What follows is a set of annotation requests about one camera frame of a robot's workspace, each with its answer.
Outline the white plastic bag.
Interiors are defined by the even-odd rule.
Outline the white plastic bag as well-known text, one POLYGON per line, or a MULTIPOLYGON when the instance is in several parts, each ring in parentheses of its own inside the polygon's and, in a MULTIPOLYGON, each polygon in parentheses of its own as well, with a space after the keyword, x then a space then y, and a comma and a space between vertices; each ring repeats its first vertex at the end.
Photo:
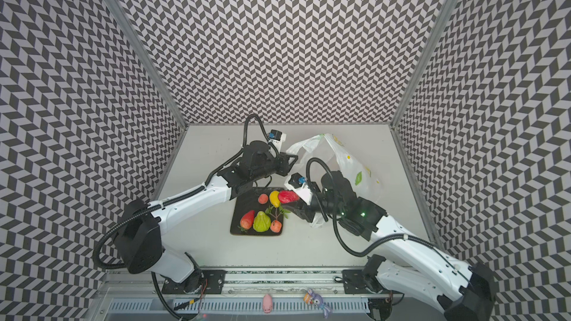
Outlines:
MULTIPOLYGON (((312 182, 321 187, 323 175, 327 174, 332 178, 333 171, 340 171, 343 174, 351 183, 356 199, 351 204, 346 203, 345 214, 338 213, 338 223, 350 233, 370 239, 371 234, 378 230, 376 225, 380 219, 387 215, 386 210, 380 205, 382 184, 372 171, 332 134, 316 135, 300 141, 289 147, 286 152, 299 157, 286 180, 291 174, 299 172, 306 178, 314 195, 316 191, 312 182)), ((324 211, 322 214, 323 216, 317 215, 315 221, 310 224, 320 227, 332 217, 324 211)))

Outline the red fake apple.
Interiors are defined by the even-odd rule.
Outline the red fake apple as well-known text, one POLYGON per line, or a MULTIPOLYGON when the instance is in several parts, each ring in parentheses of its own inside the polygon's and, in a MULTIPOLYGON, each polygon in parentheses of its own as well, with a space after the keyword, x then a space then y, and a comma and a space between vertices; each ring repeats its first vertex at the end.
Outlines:
POLYGON ((299 201, 300 197, 295 191, 283 190, 278 193, 278 199, 281 204, 289 204, 299 201))

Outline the yellow fake lemon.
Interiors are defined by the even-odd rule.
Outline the yellow fake lemon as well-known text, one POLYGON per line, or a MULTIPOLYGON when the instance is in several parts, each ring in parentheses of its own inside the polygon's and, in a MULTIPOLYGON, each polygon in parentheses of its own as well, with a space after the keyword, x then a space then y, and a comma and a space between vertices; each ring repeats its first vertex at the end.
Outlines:
POLYGON ((270 202, 270 204, 271 204, 274 208, 277 208, 277 209, 279 209, 279 208, 280 208, 280 205, 281 205, 281 201, 280 201, 280 199, 279 199, 279 194, 280 194, 280 192, 277 191, 277 190, 272 191, 272 192, 269 194, 269 202, 270 202))

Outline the small red fake cherry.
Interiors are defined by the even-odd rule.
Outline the small red fake cherry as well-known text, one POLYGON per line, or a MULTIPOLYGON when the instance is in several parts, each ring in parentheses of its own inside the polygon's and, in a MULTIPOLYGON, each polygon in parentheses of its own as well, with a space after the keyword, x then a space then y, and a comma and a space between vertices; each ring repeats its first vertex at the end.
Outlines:
POLYGON ((258 198, 259 204, 267 204, 269 202, 269 196, 266 194, 261 194, 258 198))

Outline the fake leafy twig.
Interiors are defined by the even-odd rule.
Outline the fake leafy twig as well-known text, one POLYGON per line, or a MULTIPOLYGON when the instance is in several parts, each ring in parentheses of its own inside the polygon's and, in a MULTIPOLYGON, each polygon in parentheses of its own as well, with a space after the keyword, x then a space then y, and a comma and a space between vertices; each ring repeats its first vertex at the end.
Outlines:
POLYGON ((268 207, 265 210, 265 214, 273 218, 273 220, 279 220, 280 218, 288 218, 291 212, 283 207, 268 207))

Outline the green fake fruit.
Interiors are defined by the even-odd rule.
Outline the green fake fruit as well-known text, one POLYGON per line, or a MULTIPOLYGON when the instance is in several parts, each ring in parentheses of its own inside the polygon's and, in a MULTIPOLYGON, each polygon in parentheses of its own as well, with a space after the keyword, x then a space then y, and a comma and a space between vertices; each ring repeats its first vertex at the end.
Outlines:
POLYGON ((270 229, 272 219, 263 211, 258 212, 254 218, 253 229, 257 233, 264 233, 270 229))

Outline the red fake strawberry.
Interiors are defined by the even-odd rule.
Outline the red fake strawberry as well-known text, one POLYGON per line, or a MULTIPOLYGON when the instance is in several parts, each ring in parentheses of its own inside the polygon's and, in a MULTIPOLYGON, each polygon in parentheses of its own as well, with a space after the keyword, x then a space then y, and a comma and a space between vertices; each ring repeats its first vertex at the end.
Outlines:
POLYGON ((239 231, 241 233, 247 233, 254 224, 256 213, 254 210, 248 211, 239 221, 239 231))

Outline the small peach fake fruit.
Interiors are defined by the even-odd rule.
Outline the small peach fake fruit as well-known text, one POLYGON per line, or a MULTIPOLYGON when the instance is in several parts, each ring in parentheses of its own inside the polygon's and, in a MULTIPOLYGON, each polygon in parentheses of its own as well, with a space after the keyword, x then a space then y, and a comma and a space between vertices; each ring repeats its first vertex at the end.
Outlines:
POLYGON ((273 233, 279 234, 279 233, 281 233, 282 227, 283 227, 283 224, 280 221, 274 220, 271 223, 270 231, 273 233))

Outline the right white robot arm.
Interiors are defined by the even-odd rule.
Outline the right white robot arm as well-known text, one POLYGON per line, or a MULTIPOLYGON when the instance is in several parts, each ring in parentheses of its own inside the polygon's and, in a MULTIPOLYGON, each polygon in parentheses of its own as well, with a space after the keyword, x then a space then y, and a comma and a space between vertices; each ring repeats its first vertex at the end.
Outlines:
POLYGON ((342 172, 310 158, 285 186, 305 204, 308 222, 321 215, 348 254, 366 258, 363 283, 372 293, 396 291, 439 311, 446 320, 490 320, 498 285, 484 263, 471 265, 411 233, 376 203, 358 196, 342 172))

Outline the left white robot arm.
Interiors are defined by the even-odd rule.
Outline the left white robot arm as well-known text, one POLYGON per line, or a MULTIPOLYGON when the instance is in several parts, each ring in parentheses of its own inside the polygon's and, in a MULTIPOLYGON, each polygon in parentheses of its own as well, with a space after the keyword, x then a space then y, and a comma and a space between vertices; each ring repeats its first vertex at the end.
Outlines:
POLYGON ((150 203, 129 203, 120 221, 96 242, 95 265, 104 270, 125 268, 132 274, 149 271, 187 293, 197 291, 204 279, 199 266, 190 255, 172 251, 162 238, 200 212, 250 192, 260 179, 289 174, 298 157, 282 152, 286 134, 276 129, 261 132, 261 141, 244 135, 238 153, 197 187, 150 203))

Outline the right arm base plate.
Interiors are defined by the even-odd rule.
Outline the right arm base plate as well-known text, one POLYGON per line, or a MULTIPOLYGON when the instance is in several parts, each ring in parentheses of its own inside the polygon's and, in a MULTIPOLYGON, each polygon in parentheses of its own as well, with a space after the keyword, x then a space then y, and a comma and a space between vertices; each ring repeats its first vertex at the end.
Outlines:
POLYGON ((345 269, 341 272, 341 284, 345 294, 391 295, 392 291, 382 288, 378 281, 364 276, 362 270, 345 269))

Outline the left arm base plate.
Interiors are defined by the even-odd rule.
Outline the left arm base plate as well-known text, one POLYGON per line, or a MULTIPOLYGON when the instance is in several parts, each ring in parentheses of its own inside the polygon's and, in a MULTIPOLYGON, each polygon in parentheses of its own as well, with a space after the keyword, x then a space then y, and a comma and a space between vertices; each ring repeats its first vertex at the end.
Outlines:
POLYGON ((226 271, 195 270, 181 283, 166 278, 161 292, 166 295, 199 295, 221 294, 225 284, 226 271))

